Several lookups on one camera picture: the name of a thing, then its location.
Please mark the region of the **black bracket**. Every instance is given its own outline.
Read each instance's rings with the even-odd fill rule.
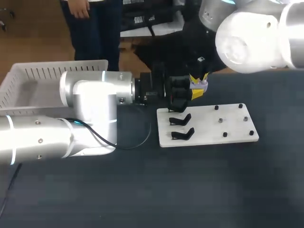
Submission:
[[[186,126],[187,123],[190,121],[191,119],[191,114],[186,115],[185,119],[181,120],[181,119],[177,119],[177,118],[169,118],[169,122],[170,125],[180,125],[180,126]]]
[[[169,107],[168,107],[168,112],[169,113],[183,113],[186,108],[188,107],[188,102],[185,101],[182,106],[173,106],[172,103],[170,102]]]
[[[189,140],[192,135],[195,133],[194,131],[194,127],[190,128],[190,130],[188,131],[188,133],[183,134],[180,132],[171,132],[171,136],[172,136],[172,140]]]

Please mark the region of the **white board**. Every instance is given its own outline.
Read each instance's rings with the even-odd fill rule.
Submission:
[[[218,105],[218,110],[215,110],[215,105],[187,107],[183,113],[169,113],[166,108],[158,109],[160,146],[178,147],[258,141],[258,133],[246,105],[243,104],[242,108],[238,106],[239,104]],[[184,119],[188,114],[191,114],[192,118],[186,126],[170,125],[170,117]],[[172,139],[171,132],[187,133],[192,127],[195,133],[188,141]]]

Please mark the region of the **dark pants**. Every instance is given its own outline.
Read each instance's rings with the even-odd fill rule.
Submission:
[[[108,71],[119,71],[122,1],[90,3],[90,19],[76,19],[66,1],[61,0],[60,4],[70,30],[75,60],[107,59]]]

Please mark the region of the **black tabletop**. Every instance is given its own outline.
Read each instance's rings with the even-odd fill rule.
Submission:
[[[245,103],[260,139],[160,148],[156,107],[132,151],[23,164],[1,227],[301,228],[304,225],[304,72],[211,75],[192,105]],[[118,142],[147,126],[119,108]],[[0,169],[0,193],[15,167]]]

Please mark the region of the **white plastic basket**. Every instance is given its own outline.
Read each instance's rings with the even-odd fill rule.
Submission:
[[[104,71],[107,60],[17,63],[0,85],[0,115],[48,115],[67,117],[59,81],[65,71]]]

